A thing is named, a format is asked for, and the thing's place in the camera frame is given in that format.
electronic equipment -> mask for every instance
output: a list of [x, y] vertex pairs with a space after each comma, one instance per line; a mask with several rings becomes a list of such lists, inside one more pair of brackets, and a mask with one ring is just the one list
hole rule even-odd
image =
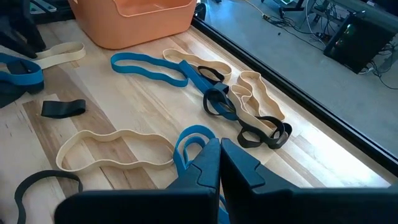
[[395, 33], [363, 20], [361, 14], [350, 14], [323, 53], [359, 73], [394, 36]]

blue fabric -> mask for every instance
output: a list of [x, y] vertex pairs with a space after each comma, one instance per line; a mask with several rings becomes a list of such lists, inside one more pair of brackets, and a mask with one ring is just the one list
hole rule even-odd
[[[166, 74], [159, 72], [150, 72], [140, 66], [134, 65], [116, 65], [117, 61], [120, 60], [137, 60], [141, 62], [148, 62], [153, 65], [158, 65], [161, 67], [169, 68], [172, 70], [176, 70], [182, 73], [185, 77], [184, 80], [176, 80]], [[168, 60], [153, 58], [144, 54], [137, 54], [132, 52], [123, 52], [116, 53], [111, 57], [111, 66], [115, 72], [119, 73], [136, 73], [148, 77], [153, 80], [162, 80], [176, 87], [185, 87], [188, 85], [189, 79], [192, 80], [193, 84], [203, 93], [210, 88], [213, 88], [213, 85], [206, 79], [201, 77], [197, 72], [188, 64], [187, 61], [183, 60], [179, 64], [169, 62]], [[219, 102], [211, 102], [211, 105], [214, 107], [217, 112], [223, 114], [226, 119], [236, 121], [238, 117], [236, 114], [229, 113], [227, 109], [225, 109]]]
[[[188, 160], [187, 147], [191, 144], [198, 144], [201, 148], [204, 148], [206, 146], [206, 141], [202, 137], [192, 136], [185, 141], [185, 144], [183, 146], [183, 156], [181, 156], [181, 153], [178, 151], [178, 147], [182, 142], [182, 140], [191, 134], [202, 134], [204, 135], [204, 137], [208, 138], [209, 140], [216, 137], [210, 129], [202, 125], [190, 126], [181, 132], [180, 137], [178, 137], [177, 143], [175, 144], [174, 153], [173, 153], [173, 160], [177, 168], [178, 176], [182, 175], [188, 169], [189, 165], [192, 163], [192, 161]], [[221, 203], [224, 206], [226, 206], [225, 198], [222, 195], [220, 195], [220, 200]], [[218, 222], [221, 224], [229, 224], [228, 213], [226, 212], [225, 209], [221, 207], [219, 208], [218, 211]]]
[[19, 57], [0, 53], [0, 62], [2, 63], [7, 64], [18, 60], [23, 61], [26, 68], [29, 69], [31, 72], [27, 74], [14, 75], [0, 71], [0, 81], [6, 81], [18, 86], [34, 85], [44, 81], [43, 71], [36, 63]]

wooden table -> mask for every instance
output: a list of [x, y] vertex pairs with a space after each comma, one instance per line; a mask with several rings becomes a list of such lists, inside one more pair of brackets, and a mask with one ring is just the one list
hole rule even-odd
[[[55, 156], [59, 147], [79, 130], [106, 134], [118, 129], [133, 129], [141, 133], [158, 133], [175, 142], [186, 127], [203, 124], [219, 138], [231, 138], [237, 142], [239, 124], [208, 116], [202, 108], [202, 95], [192, 83], [185, 88], [177, 88], [140, 75], [125, 76], [112, 71], [109, 59], [116, 51], [97, 47], [75, 21], [47, 24], [39, 26], [39, 29], [48, 46], [69, 41], [84, 42], [87, 56], [77, 62], [44, 70], [44, 91], [33, 96], [25, 94], [15, 103], [0, 109], [0, 218], [6, 223], [17, 220], [13, 195], [19, 183], [40, 170], [56, 169]], [[182, 34], [122, 51], [161, 58], [162, 51], [168, 48], [230, 64], [233, 68], [230, 83], [236, 81], [240, 71], [248, 69], [193, 27]], [[181, 75], [168, 70], [162, 72], [175, 77]], [[286, 122], [294, 127], [290, 140], [282, 149], [273, 151], [262, 145], [246, 150], [267, 168], [300, 187], [388, 187], [396, 181], [379, 164], [267, 84], [271, 96], [286, 114]], [[86, 100], [87, 111], [83, 115], [67, 119], [40, 116], [44, 100], [75, 99]], [[197, 148], [190, 149], [190, 157], [197, 153]], [[64, 166], [78, 168], [95, 159], [105, 158], [121, 162], [164, 162], [170, 157], [171, 154], [156, 142], [126, 138], [98, 143], [86, 139], [69, 153]], [[174, 166], [163, 171], [142, 168], [121, 171], [103, 167], [80, 177], [85, 190], [163, 189], [177, 175]], [[76, 183], [68, 180], [52, 178], [36, 183], [24, 197], [27, 222], [52, 223], [57, 204], [76, 192]]]

orange plastic container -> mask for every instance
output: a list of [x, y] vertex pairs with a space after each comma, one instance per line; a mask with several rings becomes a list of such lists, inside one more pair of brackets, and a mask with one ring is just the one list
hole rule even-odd
[[196, 0], [68, 0], [97, 45], [122, 49], [186, 31]]

black frame edge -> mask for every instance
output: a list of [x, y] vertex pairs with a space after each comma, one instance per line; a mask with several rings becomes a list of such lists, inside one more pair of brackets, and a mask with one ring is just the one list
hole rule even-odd
[[346, 121], [337, 117], [316, 99], [312, 98], [281, 74], [265, 65], [258, 58], [245, 51], [237, 43], [218, 32], [215, 28], [197, 18], [197, 16], [193, 17], [191, 25], [222, 46], [222, 48], [226, 49], [248, 67], [261, 73], [261, 75], [276, 88], [281, 90], [312, 115], [316, 116], [320, 121], [325, 123], [351, 144], [356, 146], [359, 150], [363, 151], [370, 158], [398, 177], [398, 157], [368, 138], [365, 134], [358, 131]]

